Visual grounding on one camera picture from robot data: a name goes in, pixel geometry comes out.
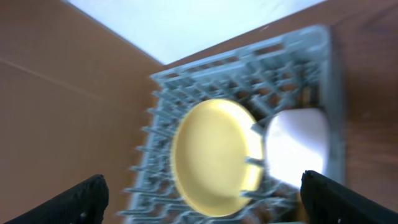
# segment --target white surface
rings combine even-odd
[[[329,125],[318,109],[286,110],[270,122],[266,133],[269,174],[296,188],[306,170],[325,174],[329,157]]]
[[[163,64],[325,0],[68,0]]]

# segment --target gray dish rack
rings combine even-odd
[[[252,201],[228,217],[206,217],[193,211],[179,196],[170,171],[170,145],[178,122],[193,106],[211,98],[227,98],[245,106],[256,118],[253,127],[261,131],[277,112],[312,104],[322,108],[330,122],[331,154],[326,175],[343,184],[345,152],[342,129],[344,102],[341,74],[331,48],[328,29],[311,26],[272,39],[247,45],[151,77],[160,87],[159,98],[131,204],[119,215],[126,223],[262,223],[279,222],[295,207],[296,192],[264,173],[260,188],[242,192]]]

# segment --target dish drying rack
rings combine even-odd
[[[297,191],[267,176],[255,192],[242,191],[252,198],[241,211],[228,217],[206,217],[192,210],[179,196],[170,171],[170,147],[178,122],[196,104],[211,98],[227,98],[248,109],[257,120],[253,130],[264,133],[267,122],[284,109],[313,105],[324,110],[330,122],[330,160],[326,176],[343,184],[344,122],[340,71],[331,49],[326,27],[311,26],[263,40],[151,77],[162,90],[144,152],[129,209],[120,211],[126,223],[262,223],[279,222],[297,203]]]

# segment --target yellow plate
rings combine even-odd
[[[262,169],[245,164],[247,156],[263,159],[261,137],[241,105],[223,99],[196,105],[184,117],[172,143],[172,172],[185,201],[204,215],[222,217],[250,199],[241,190],[256,190]]]

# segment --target dark wooden surface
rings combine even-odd
[[[328,0],[166,68],[312,24],[330,27],[343,62],[346,185],[398,212],[398,1]]]

